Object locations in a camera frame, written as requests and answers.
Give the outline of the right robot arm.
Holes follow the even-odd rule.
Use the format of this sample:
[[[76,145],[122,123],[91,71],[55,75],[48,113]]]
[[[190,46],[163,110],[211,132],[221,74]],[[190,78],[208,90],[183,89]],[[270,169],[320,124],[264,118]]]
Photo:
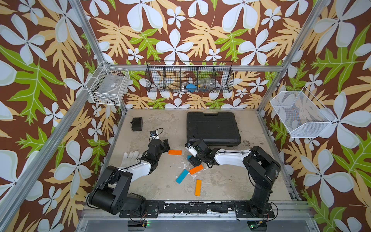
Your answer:
[[[255,217],[265,213],[274,182],[281,171],[280,164],[261,147],[248,150],[211,149],[202,139],[186,143],[185,148],[191,153],[189,158],[195,167],[205,163],[209,168],[214,165],[232,165],[246,168],[249,180],[253,181],[254,192],[248,203],[247,212]]]

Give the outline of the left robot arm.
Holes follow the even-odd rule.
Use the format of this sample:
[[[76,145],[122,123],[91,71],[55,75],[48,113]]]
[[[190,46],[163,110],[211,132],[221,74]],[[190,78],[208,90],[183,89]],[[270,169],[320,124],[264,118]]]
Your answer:
[[[87,197],[87,204],[112,215],[124,213],[128,216],[142,217],[145,214],[146,199],[141,195],[129,193],[130,184],[153,173],[161,155],[169,150],[167,139],[153,139],[138,163],[121,168],[106,167]]]

